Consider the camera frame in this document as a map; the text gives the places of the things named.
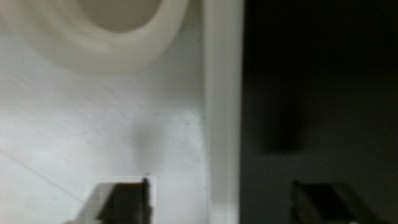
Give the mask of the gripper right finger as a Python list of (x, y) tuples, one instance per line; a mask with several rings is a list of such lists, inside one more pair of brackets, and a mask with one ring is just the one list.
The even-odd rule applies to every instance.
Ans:
[(379, 223), (381, 218), (347, 184), (294, 182), (290, 224)]

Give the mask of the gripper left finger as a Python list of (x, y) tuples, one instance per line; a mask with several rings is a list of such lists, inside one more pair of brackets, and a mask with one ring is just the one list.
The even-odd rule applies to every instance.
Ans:
[(150, 179), (102, 183), (75, 219), (65, 224), (153, 224)]

